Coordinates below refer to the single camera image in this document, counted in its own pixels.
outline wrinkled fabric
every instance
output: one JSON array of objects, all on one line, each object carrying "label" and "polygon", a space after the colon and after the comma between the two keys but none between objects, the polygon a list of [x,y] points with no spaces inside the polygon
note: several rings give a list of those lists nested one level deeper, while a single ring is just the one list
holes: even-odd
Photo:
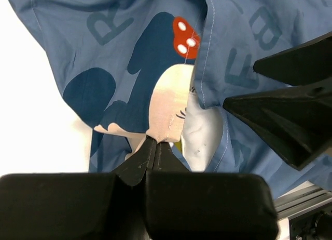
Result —
[{"label": "wrinkled fabric", "polygon": [[[47,53],[65,102],[92,128],[116,121],[144,132],[156,76],[175,64],[195,64],[201,107],[216,107],[223,118],[206,171],[261,175],[274,197],[306,180],[332,190],[331,156],[296,171],[221,107],[229,96],[286,87],[254,73],[254,62],[332,31],[332,0],[9,1]],[[174,47],[177,17],[201,37],[196,61]],[[111,171],[131,151],[125,137],[94,132],[90,171]]]}]

